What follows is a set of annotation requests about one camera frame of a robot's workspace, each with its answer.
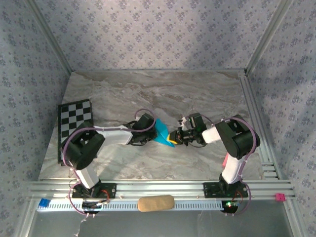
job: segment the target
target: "black mounting plate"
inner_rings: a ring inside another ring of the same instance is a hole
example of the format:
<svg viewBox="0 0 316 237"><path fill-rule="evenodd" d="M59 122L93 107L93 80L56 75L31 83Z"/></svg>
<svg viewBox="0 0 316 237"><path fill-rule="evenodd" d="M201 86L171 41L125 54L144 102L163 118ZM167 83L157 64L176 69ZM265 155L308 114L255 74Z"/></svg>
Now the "black mounting plate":
<svg viewBox="0 0 316 237"><path fill-rule="evenodd" d="M204 190L205 198L233 198L237 191L241 193L243 198L248 197L246 185L242 183L239 183L238 186L232 189L228 189L225 192L221 190L221 186L219 182L203 183L203 190Z"/></svg>
<svg viewBox="0 0 316 237"><path fill-rule="evenodd" d="M115 198L117 191L116 183L100 183L100 190L106 190L109 194L109 199ZM76 185L74 187L72 198L91 198L86 189L82 185ZM107 199L107 195L104 192L98 192L93 198Z"/></svg>

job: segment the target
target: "black and white checkerboard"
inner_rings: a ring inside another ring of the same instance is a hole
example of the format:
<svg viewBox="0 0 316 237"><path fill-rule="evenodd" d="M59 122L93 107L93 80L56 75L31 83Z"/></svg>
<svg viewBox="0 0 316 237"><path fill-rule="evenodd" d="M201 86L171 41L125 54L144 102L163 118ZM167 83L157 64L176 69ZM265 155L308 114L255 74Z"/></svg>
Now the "black and white checkerboard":
<svg viewBox="0 0 316 237"><path fill-rule="evenodd" d="M58 163L63 164L61 144L84 121L93 125L92 106L89 99L58 106Z"/></svg>

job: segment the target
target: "aluminum frame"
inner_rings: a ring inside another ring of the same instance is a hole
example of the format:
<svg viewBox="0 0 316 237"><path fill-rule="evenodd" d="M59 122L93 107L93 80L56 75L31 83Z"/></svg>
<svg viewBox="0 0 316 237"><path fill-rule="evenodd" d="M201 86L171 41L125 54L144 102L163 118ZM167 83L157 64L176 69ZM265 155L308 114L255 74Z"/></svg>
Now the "aluminum frame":
<svg viewBox="0 0 316 237"><path fill-rule="evenodd" d="M48 179L40 182L31 182L29 190L26 193L28 201L21 213L18 232L15 236L27 237L30 232L32 220L37 211L41 198L51 200L65 200L68 194L69 184L74 183L72 179ZM102 182L117 183L117 195L111 202L124 200L134 203L139 197L170 194L176 201L207 201L229 200L230 198L204 198L203 183L218 182L209 180L183 181L183 180L102 180ZM273 200L275 193L284 193L287 201L284 202L286 213L295 237L307 236L304 234L297 220L297 202L295 194L289 180L251 180L247 181L252 190L252 199L254 200Z"/></svg>
<svg viewBox="0 0 316 237"><path fill-rule="evenodd" d="M80 211L95 211L95 209L83 208L81 199L72 200L75 207ZM224 210L222 202L220 200L176 200L174 201L174 207L168 211L222 211ZM38 212L60 212L60 211L73 211L73 207L68 200L65 199L53 199L50 201L47 207L39 206ZM138 201L130 200L115 200L110 201L105 205L101 205L98 211L138 211Z"/></svg>
<svg viewBox="0 0 316 237"><path fill-rule="evenodd" d="M268 134L262 126L262 115L257 107L257 99L253 94L248 78L243 70L237 71L245 100L249 109L250 119L255 130L262 140L258 151L263 165L266 180L246 181L252 191L254 200L273 200L275 193L284 193L287 200L284 202L287 218L295 237L308 237L299 205L295 198L289 180L283 180L281 170L277 164L276 156L269 144ZM228 198L205 199L203 193L203 182L217 182L209 180L177 181L177 180L103 180L102 182L115 182L117 195L115 201L135 202L143 196L173 195L175 200L201 201L201 200L228 200ZM74 184L72 179L42 179L40 182L31 182L26 193L28 197L25 207L21 213L20 222L17 225L15 236L26 237L29 235L32 220L36 212L39 200L47 198L52 200L64 199L69 190L69 185Z"/></svg>
<svg viewBox="0 0 316 237"><path fill-rule="evenodd" d="M45 17L43 16L39 6L36 4L34 0L25 0L24 2L28 6L29 10L31 11L31 14L33 15L39 28L44 34L47 42L50 44L53 52L55 53L65 73L70 77L70 74L73 71L73 69L70 63L68 62L67 57L63 53L63 50L59 46L57 39L55 38L52 30L48 26L48 23L46 22Z"/></svg>
<svg viewBox="0 0 316 237"><path fill-rule="evenodd" d="M252 73L257 66L259 60L261 59L263 53L266 51L266 48L268 47L273 35L277 31L280 23L282 22L292 3L293 0L280 0L280 2L278 3L276 10L269 24L267 25L267 28L263 33L261 40L259 41L259 44L257 45L246 66L247 75Z"/></svg>

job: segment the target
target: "pink clip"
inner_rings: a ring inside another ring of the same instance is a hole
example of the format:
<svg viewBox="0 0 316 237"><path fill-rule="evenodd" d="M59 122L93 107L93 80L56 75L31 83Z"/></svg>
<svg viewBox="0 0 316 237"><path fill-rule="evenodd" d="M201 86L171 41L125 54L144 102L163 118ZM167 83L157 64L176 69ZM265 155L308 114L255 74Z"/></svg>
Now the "pink clip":
<svg viewBox="0 0 316 237"><path fill-rule="evenodd" d="M222 166L225 168L225 166L226 166L226 163L227 163L227 159L228 159L228 153L226 154L226 157L225 157L225 159L224 159L224 162L223 162L223 164L222 164Z"/></svg>
<svg viewBox="0 0 316 237"><path fill-rule="evenodd" d="M276 201L286 201L285 194L276 194Z"/></svg>

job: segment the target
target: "tan sponge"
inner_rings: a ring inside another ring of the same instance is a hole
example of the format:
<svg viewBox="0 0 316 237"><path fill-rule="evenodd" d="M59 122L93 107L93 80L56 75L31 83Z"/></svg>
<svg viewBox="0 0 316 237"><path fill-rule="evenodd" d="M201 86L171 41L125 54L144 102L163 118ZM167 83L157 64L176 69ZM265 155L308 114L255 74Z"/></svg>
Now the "tan sponge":
<svg viewBox="0 0 316 237"><path fill-rule="evenodd" d="M138 210L141 212L170 210L174 207L171 195L141 197L138 200Z"/></svg>

